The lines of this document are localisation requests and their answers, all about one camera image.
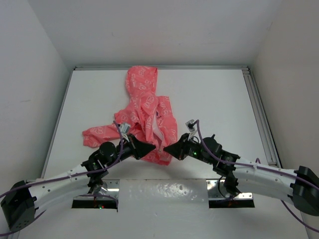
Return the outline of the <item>pink hooded jacket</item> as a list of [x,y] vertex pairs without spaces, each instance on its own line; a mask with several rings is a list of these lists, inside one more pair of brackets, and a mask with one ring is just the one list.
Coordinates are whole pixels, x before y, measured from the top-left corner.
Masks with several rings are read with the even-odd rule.
[[130,102],[114,118],[116,123],[128,123],[129,132],[138,140],[155,145],[143,160],[167,166],[172,156],[163,149],[177,141],[177,122],[169,97],[156,95],[157,79],[156,67],[131,67],[125,81]]

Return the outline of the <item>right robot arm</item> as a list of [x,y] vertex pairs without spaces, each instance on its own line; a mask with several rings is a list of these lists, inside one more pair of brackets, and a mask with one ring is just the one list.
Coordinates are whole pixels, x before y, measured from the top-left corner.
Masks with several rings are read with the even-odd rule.
[[178,160],[190,156],[212,165],[225,178],[224,187],[231,195],[255,193],[290,203],[305,214],[319,215],[319,178],[305,166],[293,170],[263,165],[223,150],[213,136],[196,142],[187,133],[164,151]]

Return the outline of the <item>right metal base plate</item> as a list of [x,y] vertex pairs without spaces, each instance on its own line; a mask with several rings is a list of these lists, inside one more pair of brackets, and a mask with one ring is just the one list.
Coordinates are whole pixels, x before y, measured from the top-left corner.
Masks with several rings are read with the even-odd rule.
[[207,186],[207,193],[208,198],[210,200],[226,200],[230,199],[232,196],[232,200],[253,200],[252,193],[239,193],[235,192],[232,194],[230,189],[227,189],[224,185],[225,179],[224,178],[216,178],[216,179],[207,179],[206,186]]

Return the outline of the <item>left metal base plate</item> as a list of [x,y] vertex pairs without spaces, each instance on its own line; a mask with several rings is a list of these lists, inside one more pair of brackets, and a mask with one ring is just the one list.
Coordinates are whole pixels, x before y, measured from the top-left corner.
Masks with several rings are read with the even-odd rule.
[[118,199],[120,182],[118,180],[102,180],[89,190],[89,194],[96,197]]

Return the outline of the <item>metal base plate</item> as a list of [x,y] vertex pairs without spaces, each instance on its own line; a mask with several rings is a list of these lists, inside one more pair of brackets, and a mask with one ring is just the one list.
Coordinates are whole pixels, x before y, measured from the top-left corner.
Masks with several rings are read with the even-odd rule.
[[226,200],[230,199],[232,196],[232,200],[253,200],[252,193],[239,193],[235,192],[232,194],[230,189],[227,189],[224,185],[225,179],[224,178],[216,178],[216,179],[207,179],[206,186],[207,186],[207,193],[208,198],[210,200]]
[[96,197],[118,199],[120,182],[118,180],[102,180],[89,190],[89,194]]

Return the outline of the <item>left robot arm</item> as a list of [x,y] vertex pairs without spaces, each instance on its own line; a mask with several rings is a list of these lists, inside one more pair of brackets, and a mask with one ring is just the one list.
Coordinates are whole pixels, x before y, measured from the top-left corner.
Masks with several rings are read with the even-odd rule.
[[102,183],[109,168],[129,157],[139,160],[155,148],[155,145],[139,141],[130,134],[127,139],[122,139],[119,145],[112,142],[102,143],[88,160],[60,175],[31,183],[15,183],[9,191],[0,196],[0,206],[9,233],[24,229],[55,204],[88,195],[94,187]]

